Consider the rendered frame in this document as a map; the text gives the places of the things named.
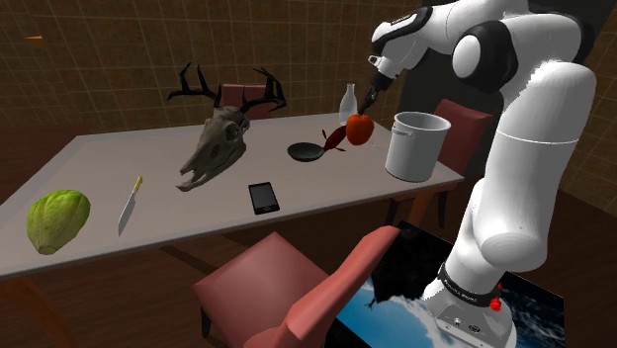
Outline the green cabbage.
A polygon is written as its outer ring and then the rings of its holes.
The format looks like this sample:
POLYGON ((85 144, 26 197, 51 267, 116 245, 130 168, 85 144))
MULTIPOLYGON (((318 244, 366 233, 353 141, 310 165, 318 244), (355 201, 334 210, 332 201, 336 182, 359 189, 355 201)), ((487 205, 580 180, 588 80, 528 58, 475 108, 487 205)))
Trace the green cabbage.
POLYGON ((56 190, 33 203, 27 214, 27 235, 42 255, 51 255, 71 241, 86 223, 91 204, 76 190, 56 190))

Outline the clear glass bottle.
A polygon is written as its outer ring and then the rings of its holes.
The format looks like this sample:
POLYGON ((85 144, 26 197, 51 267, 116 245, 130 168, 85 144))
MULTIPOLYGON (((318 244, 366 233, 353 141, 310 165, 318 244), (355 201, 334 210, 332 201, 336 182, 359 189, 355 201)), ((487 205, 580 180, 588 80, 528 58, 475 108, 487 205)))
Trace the clear glass bottle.
POLYGON ((347 120, 357 113, 357 99, 355 96, 355 84, 348 83, 339 106, 339 123, 345 126, 347 120))

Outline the white cooking pot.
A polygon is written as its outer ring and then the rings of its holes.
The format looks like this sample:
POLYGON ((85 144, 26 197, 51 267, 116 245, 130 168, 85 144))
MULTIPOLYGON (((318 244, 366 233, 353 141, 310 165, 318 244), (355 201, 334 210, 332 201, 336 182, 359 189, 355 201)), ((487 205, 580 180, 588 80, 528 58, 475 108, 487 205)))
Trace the white cooking pot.
POLYGON ((402 181, 427 181, 436 166, 450 127, 449 121, 432 114, 396 114, 391 130, 386 170, 402 181))

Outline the grey dining table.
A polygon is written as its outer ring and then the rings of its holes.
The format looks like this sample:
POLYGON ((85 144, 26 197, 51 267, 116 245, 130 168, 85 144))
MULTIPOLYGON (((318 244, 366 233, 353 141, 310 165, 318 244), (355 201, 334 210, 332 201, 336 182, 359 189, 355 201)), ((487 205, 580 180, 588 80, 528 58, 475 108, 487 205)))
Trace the grey dining table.
POLYGON ((364 145, 343 144, 314 162, 287 152, 295 142, 321 142, 338 126, 333 114, 276 118, 251 123, 245 154, 210 182, 183 193, 180 167, 192 154, 198 126, 82 135, 67 144, 8 201, 0 205, 0 281, 38 274, 54 289, 81 295, 89 307, 126 305, 125 294, 108 280, 149 286, 145 296, 168 291, 184 307, 192 271, 165 266, 163 250, 221 233, 244 232, 250 239, 275 229, 323 270, 332 272, 359 238, 380 225, 369 205, 459 181, 437 164, 421 183, 401 181, 385 168, 391 134, 376 127, 364 145), (118 236, 120 215, 138 176, 135 206, 118 236), (270 182, 280 209, 256 215, 248 186, 270 182), (78 235, 58 252, 40 255, 26 235, 30 205, 55 189, 75 189, 91 203, 78 235))

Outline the red apple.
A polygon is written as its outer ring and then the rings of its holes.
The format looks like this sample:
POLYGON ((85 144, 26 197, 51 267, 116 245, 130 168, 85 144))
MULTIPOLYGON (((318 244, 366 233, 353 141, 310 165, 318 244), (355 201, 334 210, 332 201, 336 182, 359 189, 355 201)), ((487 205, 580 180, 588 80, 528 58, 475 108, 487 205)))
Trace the red apple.
POLYGON ((367 115, 353 114, 346 122, 346 137, 353 145, 366 143, 374 130, 374 122, 367 115))

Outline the deer skull with black antlers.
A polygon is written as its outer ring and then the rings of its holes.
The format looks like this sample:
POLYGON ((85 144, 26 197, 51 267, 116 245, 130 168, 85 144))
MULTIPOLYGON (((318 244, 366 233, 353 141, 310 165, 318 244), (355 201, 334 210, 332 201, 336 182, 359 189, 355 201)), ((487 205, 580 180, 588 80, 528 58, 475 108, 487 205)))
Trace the deer skull with black antlers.
POLYGON ((200 66, 197 66, 197 73, 201 88, 191 89, 189 87, 185 73, 190 65, 191 63, 188 62, 179 73, 181 89, 171 91, 168 100, 176 96, 206 96, 214 101, 214 113, 210 118, 205 119, 195 152, 180 169, 181 175, 189 171, 193 173, 190 180, 177 185, 182 192, 191 191, 214 179, 244 154, 246 144, 243 136, 250 128, 250 121, 246 114, 251 108, 265 103, 275 103, 276 106, 272 108, 272 111, 276 111, 287 105, 280 81, 264 68, 260 68, 255 71, 267 77, 264 94, 258 99, 247 101, 245 90, 242 90, 239 107, 222 106, 220 104, 221 85, 217 93, 211 91, 200 66))

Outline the red upholstered chair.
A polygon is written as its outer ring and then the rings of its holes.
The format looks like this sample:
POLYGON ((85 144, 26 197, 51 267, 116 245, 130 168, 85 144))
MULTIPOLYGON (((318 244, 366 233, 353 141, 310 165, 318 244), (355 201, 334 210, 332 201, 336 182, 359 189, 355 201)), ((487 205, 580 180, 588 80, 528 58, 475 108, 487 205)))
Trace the red upholstered chair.
POLYGON ((321 348, 337 314, 399 235, 382 226, 326 274, 273 232, 193 286, 201 333, 215 325, 229 348, 321 348))
MULTIPOLYGON (((241 107, 242 92, 245 92, 247 101, 261 98, 265 92, 265 85, 240 85, 240 84, 223 84, 222 85, 222 103, 225 106, 241 107)), ((272 108, 271 103, 252 107, 246 117, 253 120, 270 119, 272 114, 269 110, 272 108)))
MULTIPOLYGON (((464 175, 470 158, 479 144, 485 128, 492 121, 493 115, 466 108, 447 99, 440 101, 434 114, 449 121, 452 125, 445 136, 438 161, 458 174, 464 175)), ((453 183, 428 191, 390 198, 385 224, 393 224, 401 202, 413 200, 408 220, 419 225, 428 203, 436 195, 438 197, 438 225, 443 228, 447 196, 456 186, 457 183, 453 183)))

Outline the black smartphone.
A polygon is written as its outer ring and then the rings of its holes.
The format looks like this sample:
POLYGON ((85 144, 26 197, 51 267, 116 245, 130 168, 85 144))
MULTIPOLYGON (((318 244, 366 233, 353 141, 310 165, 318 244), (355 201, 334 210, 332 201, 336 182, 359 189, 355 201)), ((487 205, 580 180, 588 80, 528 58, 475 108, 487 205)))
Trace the black smartphone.
POLYGON ((277 212, 280 207, 270 182, 248 186, 253 211, 256 215, 277 212))

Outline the blue and black patterned robot stand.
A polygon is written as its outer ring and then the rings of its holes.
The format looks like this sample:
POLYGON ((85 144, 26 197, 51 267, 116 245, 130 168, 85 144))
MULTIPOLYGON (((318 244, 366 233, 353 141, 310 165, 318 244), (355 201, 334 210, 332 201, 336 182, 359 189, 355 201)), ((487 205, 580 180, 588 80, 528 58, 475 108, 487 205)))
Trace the blue and black patterned robot stand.
MULTIPOLYGON (((373 274, 339 312, 325 348, 476 348, 439 328, 419 298, 452 244, 407 221, 373 274)), ((566 348, 564 299, 519 276, 505 273, 500 298, 516 328, 515 348, 566 348)))

